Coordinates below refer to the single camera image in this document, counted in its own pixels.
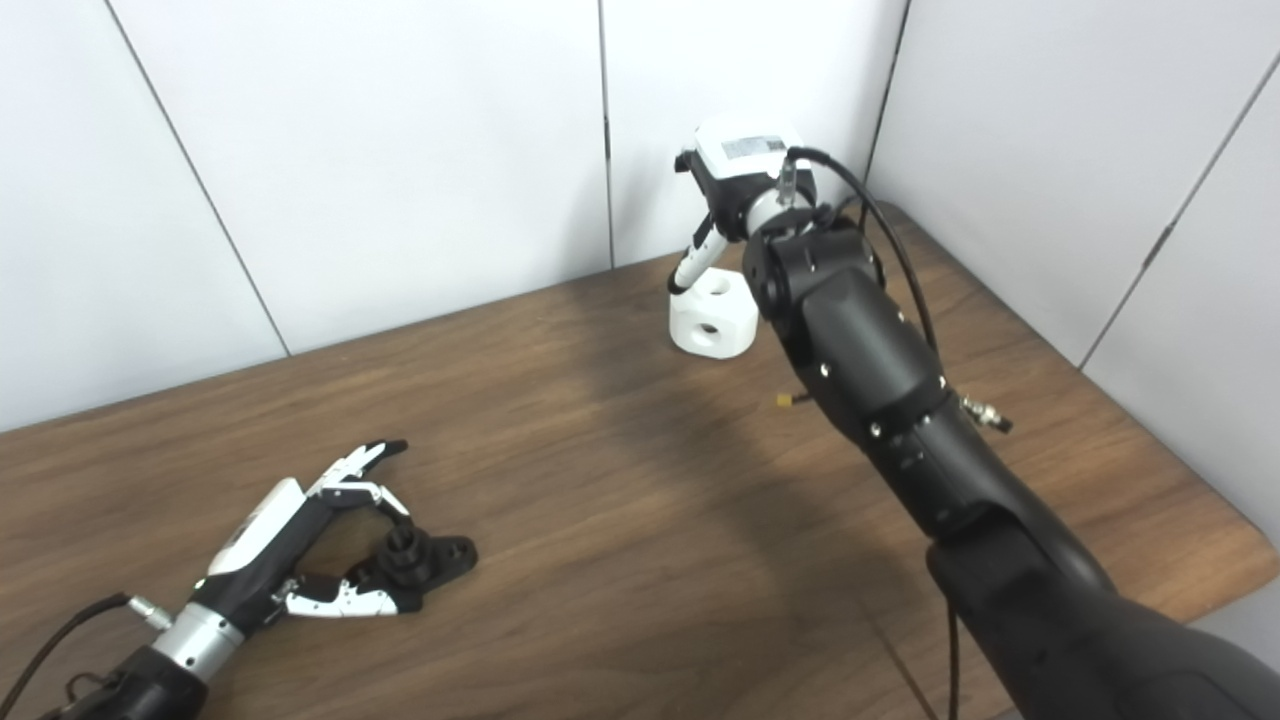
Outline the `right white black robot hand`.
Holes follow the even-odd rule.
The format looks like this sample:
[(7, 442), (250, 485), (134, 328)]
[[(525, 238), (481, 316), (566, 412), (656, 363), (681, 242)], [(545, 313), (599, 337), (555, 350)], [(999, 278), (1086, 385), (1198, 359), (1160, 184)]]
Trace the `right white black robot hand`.
[(768, 117), (721, 115), (698, 126), (673, 170), (692, 177), (707, 214), (668, 277), (671, 296), (691, 290), (728, 245), (746, 241), (785, 211), (817, 206), (812, 164), (787, 159), (801, 143), (790, 123)]

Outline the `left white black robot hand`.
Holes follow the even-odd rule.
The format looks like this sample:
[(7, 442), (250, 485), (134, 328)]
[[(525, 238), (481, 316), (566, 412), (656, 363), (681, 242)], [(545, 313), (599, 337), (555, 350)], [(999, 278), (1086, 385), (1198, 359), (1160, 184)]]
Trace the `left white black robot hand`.
[(419, 612), (421, 594), (393, 589), (375, 575), (305, 578), (297, 566), (343, 512), (375, 509), (399, 529), (408, 509), (366, 475), (402, 454), (403, 439), (378, 439), (335, 460), (308, 488), (293, 477), (279, 480), (220, 548), (196, 585), (191, 602), (221, 616), (243, 637), (278, 619), (378, 618)]

